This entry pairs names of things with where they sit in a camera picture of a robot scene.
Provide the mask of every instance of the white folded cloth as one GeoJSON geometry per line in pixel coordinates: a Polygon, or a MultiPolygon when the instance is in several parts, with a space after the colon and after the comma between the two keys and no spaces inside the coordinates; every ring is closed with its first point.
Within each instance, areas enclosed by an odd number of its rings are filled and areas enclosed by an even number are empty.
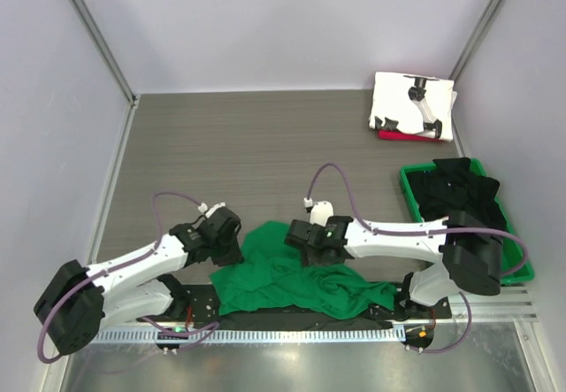
{"type": "Polygon", "coordinates": [[[452,141],[453,86],[433,77],[377,72],[370,128],[452,141]]]}

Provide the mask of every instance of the green plastic bin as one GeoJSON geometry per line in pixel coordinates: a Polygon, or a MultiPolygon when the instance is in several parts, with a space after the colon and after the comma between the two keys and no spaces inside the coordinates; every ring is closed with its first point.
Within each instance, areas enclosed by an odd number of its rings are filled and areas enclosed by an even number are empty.
{"type": "MultiPolygon", "coordinates": [[[[422,222],[423,218],[418,211],[418,203],[413,196],[413,192],[410,189],[409,181],[407,180],[407,173],[413,173],[415,171],[434,171],[437,169],[436,165],[433,163],[430,164],[421,164],[421,165],[409,165],[404,166],[401,168],[401,191],[405,196],[405,200],[407,201],[407,206],[409,207],[410,217],[416,222],[422,222]]],[[[484,167],[477,159],[471,160],[470,169],[476,175],[482,175],[484,177],[487,176],[484,167]]],[[[511,234],[515,234],[515,230],[511,226],[509,219],[507,217],[507,213],[505,213],[505,209],[501,205],[501,202],[497,197],[495,197],[495,202],[500,206],[501,213],[505,220],[507,221],[507,231],[511,234]]],[[[515,266],[520,260],[521,256],[523,255],[523,250],[521,246],[517,243],[513,242],[510,239],[503,239],[503,270],[508,270],[510,267],[515,266]]],[[[527,261],[527,263],[516,273],[512,273],[506,277],[501,279],[501,284],[517,284],[517,283],[525,283],[526,281],[531,281],[534,278],[534,271],[532,270],[531,262],[527,261]]]]}

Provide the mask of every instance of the green cloth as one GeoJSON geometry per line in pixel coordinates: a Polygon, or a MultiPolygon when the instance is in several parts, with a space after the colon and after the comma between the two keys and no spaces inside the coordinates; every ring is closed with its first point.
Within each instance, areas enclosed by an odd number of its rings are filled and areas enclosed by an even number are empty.
{"type": "Polygon", "coordinates": [[[301,266],[299,250],[284,243],[288,224],[270,221],[246,235],[245,262],[210,276],[220,315],[289,305],[350,319],[371,303],[394,308],[395,286],[369,283],[345,265],[301,266]]]}

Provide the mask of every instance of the white panel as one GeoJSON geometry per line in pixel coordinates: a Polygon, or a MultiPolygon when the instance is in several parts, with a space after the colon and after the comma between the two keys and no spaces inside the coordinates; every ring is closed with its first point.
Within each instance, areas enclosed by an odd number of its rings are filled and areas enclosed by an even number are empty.
{"type": "Polygon", "coordinates": [[[488,0],[86,0],[138,92],[447,77],[488,0]]]}
{"type": "Polygon", "coordinates": [[[86,262],[127,111],[68,0],[0,0],[0,379],[36,391],[35,301],[86,262]]]}
{"type": "Polygon", "coordinates": [[[531,248],[529,285],[566,373],[566,0],[508,0],[458,84],[454,114],[468,152],[501,180],[531,248]]]}

